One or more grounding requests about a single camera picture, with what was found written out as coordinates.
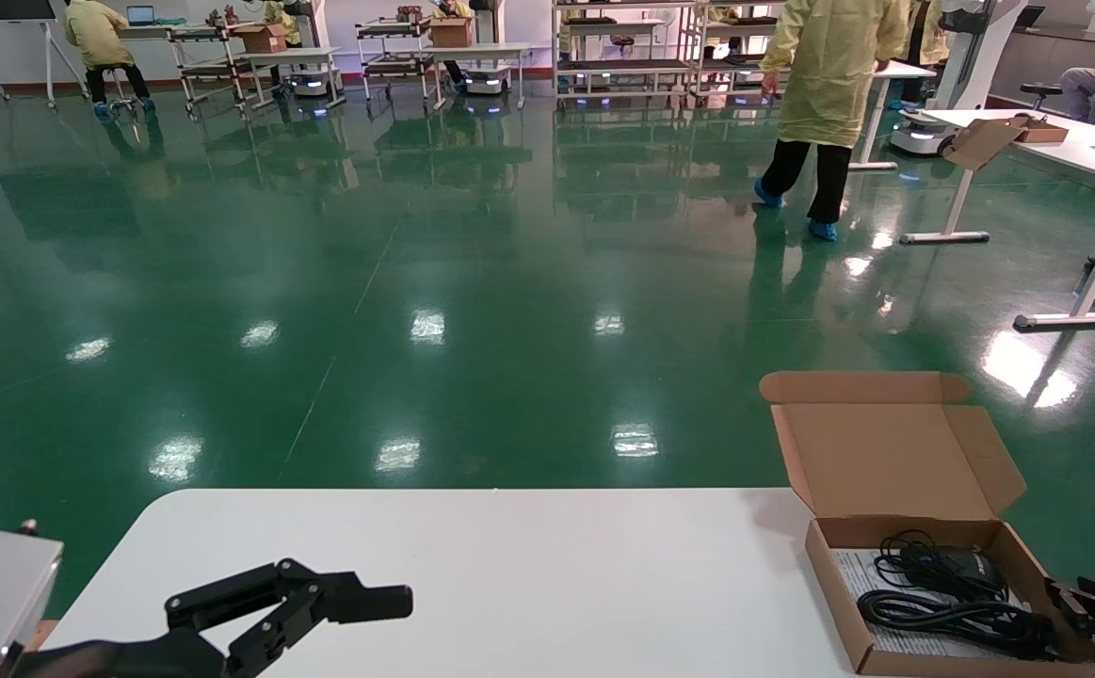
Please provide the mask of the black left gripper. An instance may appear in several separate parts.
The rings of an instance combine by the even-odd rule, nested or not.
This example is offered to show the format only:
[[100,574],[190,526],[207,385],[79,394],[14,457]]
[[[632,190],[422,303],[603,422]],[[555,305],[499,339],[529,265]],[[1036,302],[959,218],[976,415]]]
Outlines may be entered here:
[[[265,612],[229,645],[197,632]],[[168,599],[169,631],[139,642],[88,640],[21,655],[12,677],[260,677],[320,623],[397,621],[413,613],[408,585],[367,587],[354,572],[318,573],[293,561],[251,568]]]

